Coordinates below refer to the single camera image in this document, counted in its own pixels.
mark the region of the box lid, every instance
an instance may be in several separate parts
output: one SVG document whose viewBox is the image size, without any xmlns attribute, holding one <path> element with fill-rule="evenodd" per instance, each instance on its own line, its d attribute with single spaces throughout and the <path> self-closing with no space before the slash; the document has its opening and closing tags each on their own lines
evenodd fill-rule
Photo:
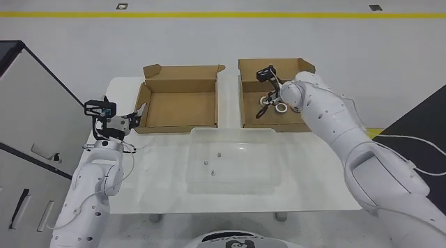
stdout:
<svg viewBox="0 0 446 248">
<path fill-rule="evenodd" d="M 274 65 L 277 76 L 290 81 L 301 71 L 316 72 L 315 67 L 304 59 L 239 59 L 238 68 L 242 82 L 256 82 L 256 73 L 269 65 Z"/>
<path fill-rule="evenodd" d="M 224 65 L 204 66 L 161 66 L 154 64 L 143 68 L 146 80 L 161 79 L 217 79 L 217 73 L 225 69 Z"/>
</svg>

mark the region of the open cardboard box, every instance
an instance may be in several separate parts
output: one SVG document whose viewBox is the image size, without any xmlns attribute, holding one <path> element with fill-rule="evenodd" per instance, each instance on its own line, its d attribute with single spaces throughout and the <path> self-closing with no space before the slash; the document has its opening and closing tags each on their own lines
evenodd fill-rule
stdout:
<svg viewBox="0 0 446 248">
<path fill-rule="evenodd" d="M 217 127 L 217 73 L 224 65 L 143 68 L 135 109 L 147 103 L 140 134 L 190 132 L 194 127 Z"/>
<path fill-rule="evenodd" d="M 277 114 L 274 107 L 256 119 L 261 109 L 259 100 L 274 90 L 270 82 L 259 82 L 256 73 L 269 65 L 276 69 L 276 75 L 283 81 L 294 79 L 300 71 L 316 72 L 315 67 L 303 59 L 239 59 L 240 69 L 240 112 L 243 128 L 272 128 L 277 132 L 310 131 L 299 113 L 288 108 L 285 114 Z"/>
</svg>

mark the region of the clear plastic container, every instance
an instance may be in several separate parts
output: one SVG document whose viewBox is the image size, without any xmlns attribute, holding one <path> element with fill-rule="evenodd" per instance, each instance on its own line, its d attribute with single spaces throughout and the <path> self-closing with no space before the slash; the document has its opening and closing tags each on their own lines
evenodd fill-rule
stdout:
<svg viewBox="0 0 446 248">
<path fill-rule="evenodd" d="M 195 194 L 265 194 L 280 183 L 273 129 L 194 128 L 187 188 Z"/>
</svg>

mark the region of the white ring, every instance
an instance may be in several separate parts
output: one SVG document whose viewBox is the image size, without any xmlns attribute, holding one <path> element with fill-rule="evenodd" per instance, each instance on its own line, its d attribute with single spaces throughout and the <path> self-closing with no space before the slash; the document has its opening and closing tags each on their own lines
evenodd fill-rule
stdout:
<svg viewBox="0 0 446 248">
<path fill-rule="evenodd" d="M 267 98 L 268 98 L 268 97 L 266 97 L 266 96 L 262 96 L 262 97 L 260 98 L 260 100 L 259 100 L 259 104 L 260 104 L 261 107 L 266 106 L 265 100 L 266 100 Z"/>
<path fill-rule="evenodd" d="M 286 111 L 288 111 L 288 106 L 286 106 L 286 104 L 284 104 L 284 103 L 279 103 L 279 104 L 277 104 L 277 105 L 275 106 L 275 108 L 276 108 L 276 112 L 277 112 L 278 114 L 285 114 Z"/>
</svg>

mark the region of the cabinet door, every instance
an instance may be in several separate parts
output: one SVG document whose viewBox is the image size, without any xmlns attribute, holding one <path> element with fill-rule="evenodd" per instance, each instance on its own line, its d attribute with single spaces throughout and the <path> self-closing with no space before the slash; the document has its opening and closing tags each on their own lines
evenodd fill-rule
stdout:
<svg viewBox="0 0 446 248">
<path fill-rule="evenodd" d="M 25 49 L 0 77 L 0 123 L 1 142 L 70 175 L 91 131 L 80 103 Z"/>
<path fill-rule="evenodd" d="M 70 180 L 0 150 L 2 247 L 48 248 Z"/>
</svg>

